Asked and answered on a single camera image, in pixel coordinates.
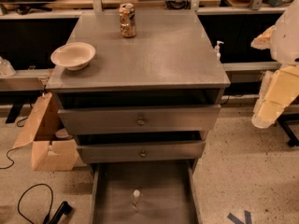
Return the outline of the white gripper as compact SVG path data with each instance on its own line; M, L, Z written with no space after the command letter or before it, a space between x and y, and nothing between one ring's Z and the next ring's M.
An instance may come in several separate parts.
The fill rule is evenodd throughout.
M271 49L271 36L275 26L270 26L263 33L255 37L250 46L255 49ZM260 129L265 129L275 123L299 96L299 68L292 65L283 65L276 72L266 71L259 91L252 124Z

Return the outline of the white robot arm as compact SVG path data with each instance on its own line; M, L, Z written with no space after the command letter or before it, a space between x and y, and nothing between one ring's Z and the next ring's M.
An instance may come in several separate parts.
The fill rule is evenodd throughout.
M273 60L281 63L276 72L266 71L251 119L257 128L268 128L299 96L299 0L294 0L276 23L250 44L270 49Z

